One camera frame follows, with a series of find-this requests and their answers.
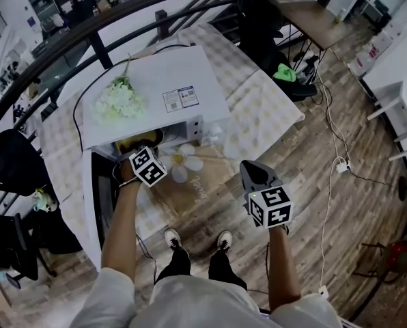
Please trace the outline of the small colourful cup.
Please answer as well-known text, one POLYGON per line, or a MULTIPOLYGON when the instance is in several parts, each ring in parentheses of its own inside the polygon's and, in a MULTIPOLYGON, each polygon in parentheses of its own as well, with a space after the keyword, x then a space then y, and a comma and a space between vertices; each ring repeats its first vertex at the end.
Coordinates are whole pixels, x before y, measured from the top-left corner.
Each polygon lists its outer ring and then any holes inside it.
POLYGON ((36 189, 32 196, 33 209, 44 212, 54 212, 57 210, 58 203, 43 189, 36 189))

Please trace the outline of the person's right forearm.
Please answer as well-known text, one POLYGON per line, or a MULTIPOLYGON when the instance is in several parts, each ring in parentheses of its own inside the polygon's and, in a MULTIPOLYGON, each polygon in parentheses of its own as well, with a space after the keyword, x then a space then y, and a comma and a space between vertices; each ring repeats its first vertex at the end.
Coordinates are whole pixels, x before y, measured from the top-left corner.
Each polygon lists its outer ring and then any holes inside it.
POLYGON ((301 298, 300 281, 287 232, 280 226, 269 229, 268 301, 273 312, 301 298))

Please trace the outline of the person's white shoe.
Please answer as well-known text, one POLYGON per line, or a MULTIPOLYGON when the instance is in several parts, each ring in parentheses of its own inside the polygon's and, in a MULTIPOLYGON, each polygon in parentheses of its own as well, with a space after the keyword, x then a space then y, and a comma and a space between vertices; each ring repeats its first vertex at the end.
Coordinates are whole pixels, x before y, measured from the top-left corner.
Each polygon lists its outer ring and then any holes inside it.
POLYGON ((183 249, 180 236, 173 228, 168 228, 165 230, 165 240, 172 251, 183 249))
POLYGON ((227 253, 232 244, 232 234, 228 230, 224 230, 219 234, 217 240, 217 251, 227 253))

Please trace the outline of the white side table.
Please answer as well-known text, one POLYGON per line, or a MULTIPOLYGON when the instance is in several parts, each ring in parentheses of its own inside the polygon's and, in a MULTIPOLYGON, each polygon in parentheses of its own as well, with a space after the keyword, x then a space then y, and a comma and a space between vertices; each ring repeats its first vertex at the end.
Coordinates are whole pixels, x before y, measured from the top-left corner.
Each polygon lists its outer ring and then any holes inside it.
MULTIPOLYGON (((407 82, 398 81, 383 87, 383 90, 384 94, 374 103, 375 106, 380 106, 379 109, 368 115, 366 117, 367 121, 371 121, 391 109, 400 108, 404 112, 404 119, 407 124, 407 82)), ((404 134, 399 135, 394 142, 399 143, 404 139, 407 139, 407 131, 404 134)), ((391 162, 404 157, 407 157, 407 150, 390 156, 388 160, 391 162)))

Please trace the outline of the red stool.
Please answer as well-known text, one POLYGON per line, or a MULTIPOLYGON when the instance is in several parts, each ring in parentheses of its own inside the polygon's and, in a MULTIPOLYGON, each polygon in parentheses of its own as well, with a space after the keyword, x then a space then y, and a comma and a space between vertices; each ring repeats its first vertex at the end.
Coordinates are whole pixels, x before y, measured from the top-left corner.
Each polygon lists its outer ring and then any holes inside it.
POLYGON ((382 245, 381 243, 362 243, 361 245, 379 249, 379 263, 368 274, 353 272, 353 275, 364 278, 376 278, 379 282, 388 285, 394 284, 407 275, 407 239, 401 239, 388 245, 382 245))

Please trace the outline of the clear water jug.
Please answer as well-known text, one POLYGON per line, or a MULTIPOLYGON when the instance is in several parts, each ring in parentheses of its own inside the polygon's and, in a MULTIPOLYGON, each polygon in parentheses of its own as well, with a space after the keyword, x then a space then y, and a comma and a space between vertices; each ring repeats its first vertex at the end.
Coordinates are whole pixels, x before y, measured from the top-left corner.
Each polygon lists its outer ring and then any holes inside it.
POLYGON ((372 52, 361 51, 348 64, 348 68, 356 77, 363 77, 374 65, 375 57, 372 52))

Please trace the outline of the person's black trousers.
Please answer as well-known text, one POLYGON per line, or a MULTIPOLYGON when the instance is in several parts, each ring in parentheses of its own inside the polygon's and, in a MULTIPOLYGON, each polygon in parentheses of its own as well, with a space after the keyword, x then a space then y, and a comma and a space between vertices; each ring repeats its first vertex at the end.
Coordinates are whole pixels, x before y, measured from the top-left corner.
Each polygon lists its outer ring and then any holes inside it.
MULTIPOLYGON (((208 279, 234 284, 247 290, 247 284, 245 281, 239 278, 232 271, 231 264, 227 256, 228 250, 229 248, 220 248, 211 257, 208 270, 208 279)), ((160 275, 156 278, 155 283, 166 277, 176 275, 191 275, 191 261, 187 252, 180 247, 173 249, 173 255, 170 263, 160 272, 160 275)))

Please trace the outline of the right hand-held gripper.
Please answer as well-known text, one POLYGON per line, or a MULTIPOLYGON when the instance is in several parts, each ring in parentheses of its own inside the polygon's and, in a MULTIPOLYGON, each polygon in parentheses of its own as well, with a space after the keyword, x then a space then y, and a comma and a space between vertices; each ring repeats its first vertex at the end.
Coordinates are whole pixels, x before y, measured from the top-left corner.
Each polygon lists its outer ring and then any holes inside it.
POLYGON ((243 160, 240 175, 244 189, 244 205, 257 227, 281 226, 287 229, 292 220, 294 203, 274 169, 258 161, 243 160))

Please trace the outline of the black curved metal railing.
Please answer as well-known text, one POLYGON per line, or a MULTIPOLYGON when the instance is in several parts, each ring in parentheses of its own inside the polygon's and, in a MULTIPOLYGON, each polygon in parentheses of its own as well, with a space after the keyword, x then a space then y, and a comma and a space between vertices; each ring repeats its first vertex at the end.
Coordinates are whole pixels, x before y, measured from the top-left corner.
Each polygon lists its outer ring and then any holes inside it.
MULTIPOLYGON (((41 97, 39 97, 39 99, 32 106, 30 106, 25 115, 15 124, 15 130, 18 130, 19 127, 22 126, 27 121, 27 119, 35 113, 38 107, 50 97, 50 95, 54 94, 61 86, 63 86, 70 79, 75 77, 78 73, 86 69, 94 62, 100 61, 104 68, 110 68, 112 66, 112 61, 109 57, 109 52, 115 50, 119 46, 170 21, 175 21, 179 18, 185 17, 189 14, 194 14, 196 12, 205 12, 210 8, 219 7, 231 2, 230 0, 215 1, 213 3, 205 3, 201 6, 191 8, 189 10, 182 10, 181 12, 178 12, 167 18, 163 18, 160 21, 145 25, 142 28, 121 37, 119 40, 116 40, 109 45, 103 44, 98 33, 99 30, 109 26, 112 23, 117 22, 122 18, 125 18, 140 10, 156 5, 157 3, 162 3, 164 1, 167 0, 130 0, 97 16, 91 17, 90 19, 81 23, 67 36, 63 37, 56 44, 54 44, 51 49, 46 51, 37 60, 35 60, 32 65, 30 65, 26 69, 26 71, 24 71, 24 73, 22 73, 20 77, 17 78, 15 82, 13 82, 13 84, 0 100, 0 121, 6 114, 6 112, 10 110, 15 102, 19 99, 23 91, 26 90, 28 86, 33 82, 33 79, 35 77, 43 73, 55 61, 57 61, 66 52, 73 49, 80 42, 84 40, 89 41, 89 43, 94 48, 94 55, 83 61, 81 65, 71 70, 66 76, 58 81, 54 87, 48 90, 45 94, 41 95, 41 97)), ((327 6, 329 4, 329 1, 330 0, 319 0, 319 3, 322 6, 327 6)), ((10 185, 0 182, 0 191, 5 193, 12 193, 14 192, 14 189, 10 185)))

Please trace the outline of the checked tablecloth table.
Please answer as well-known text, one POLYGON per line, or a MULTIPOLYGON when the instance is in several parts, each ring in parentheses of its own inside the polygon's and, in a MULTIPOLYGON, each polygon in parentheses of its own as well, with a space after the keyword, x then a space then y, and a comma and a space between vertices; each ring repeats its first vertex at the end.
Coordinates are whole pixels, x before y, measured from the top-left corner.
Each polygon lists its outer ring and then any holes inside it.
MULTIPOLYGON (((243 159, 258 159, 291 126, 304 119, 304 114, 271 78, 212 25, 194 25, 182 30, 175 41, 181 45, 192 42, 201 46, 209 59, 231 114, 227 137, 216 144, 223 145, 226 152, 236 153, 239 163, 243 159)), ((76 108, 81 94, 82 91, 77 91, 59 102, 58 108, 43 122, 39 138, 63 220, 88 253, 91 238, 83 196, 82 154, 75 125, 82 120, 82 111, 76 108)), ((215 193, 198 208, 214 200, 215 193)), ((160 230, 168 219, 181 219, 189 214, 172 216, 153 189, 144 187, 138 194, 137 230, 142 238, 160 230)))

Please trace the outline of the beige flower-print mat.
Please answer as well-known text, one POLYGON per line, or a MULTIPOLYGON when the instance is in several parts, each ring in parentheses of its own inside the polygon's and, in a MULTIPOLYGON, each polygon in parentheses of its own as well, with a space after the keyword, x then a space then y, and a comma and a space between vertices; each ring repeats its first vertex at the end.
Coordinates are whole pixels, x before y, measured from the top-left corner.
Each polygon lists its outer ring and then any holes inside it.
POLYGON ((239 171, 237 154, 215 143, 163 148, 158 159, 167 168, 167 176, 154 186, 153 192, 174 217, 183 217, 208 202, 239 171))

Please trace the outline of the black swivel chair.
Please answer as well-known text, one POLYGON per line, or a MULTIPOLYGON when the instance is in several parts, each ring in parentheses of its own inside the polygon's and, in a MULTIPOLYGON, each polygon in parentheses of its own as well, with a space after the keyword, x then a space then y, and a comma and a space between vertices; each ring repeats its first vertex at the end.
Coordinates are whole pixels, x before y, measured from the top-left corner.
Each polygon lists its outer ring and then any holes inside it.
POLYGON ((315 96, 314 85, 303 85, 295 82, 280 81, 272 78, 279 64, 290 66, 287 57, 277 50, 276 38, 283 35, 280 28, 283 17, 279 8, 270 0, 236 0, 240 44, 238 47, 261 70, 263 70, 279 88, 294 102, 315 96))

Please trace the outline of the person's white shirt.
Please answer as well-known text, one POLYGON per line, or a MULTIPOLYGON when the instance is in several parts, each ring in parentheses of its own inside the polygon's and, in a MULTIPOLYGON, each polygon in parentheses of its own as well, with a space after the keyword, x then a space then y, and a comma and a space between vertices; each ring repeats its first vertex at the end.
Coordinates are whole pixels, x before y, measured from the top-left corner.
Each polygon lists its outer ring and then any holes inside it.
POLYGON ((282 305, 265 317, 243 288, 187 275, 160 280, 150 304, 138 311, 131 279, 105 268, 69 328, 342 328, 342 324, 319 294, 282 305))

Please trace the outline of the white microwave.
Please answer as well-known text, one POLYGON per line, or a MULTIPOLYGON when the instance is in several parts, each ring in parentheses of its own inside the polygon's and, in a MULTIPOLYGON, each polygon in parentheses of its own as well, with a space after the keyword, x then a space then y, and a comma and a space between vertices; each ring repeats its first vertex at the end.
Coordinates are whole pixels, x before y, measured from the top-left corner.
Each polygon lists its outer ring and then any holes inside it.
POLYGON ((224 140, 230 112, 223 91, 201 46, 169 46, 154 55, 134 59, 128 67, 131 85, 145 97, 142 116, 119 120, 112 124, 98 123, 92 114, 92 104, 105 87, 121 75, 127 59, 105 70, 82 92, 76 108, 82 120, 76 122, 83 164, 83 194, 91 249, 88 254, 95 266, 100 266, 101 231, 96 221, 92 182, 92 156, 99 154, 111 162, 138 152, 121 154, 116 142, 137 134, 161 129, 163 142, 159 150, 185 143, 199 146, 224 140))

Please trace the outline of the person's right white shoe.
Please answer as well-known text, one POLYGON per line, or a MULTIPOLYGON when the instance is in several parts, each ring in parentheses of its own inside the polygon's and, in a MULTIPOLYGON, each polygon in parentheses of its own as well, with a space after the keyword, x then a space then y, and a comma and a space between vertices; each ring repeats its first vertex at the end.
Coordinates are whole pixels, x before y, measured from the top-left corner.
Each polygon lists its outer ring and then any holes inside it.
POLYGON ((219 234, 217 240, 217 251, 227 253, 232 244, 232 234, 228 230, 224 230, 219 234))

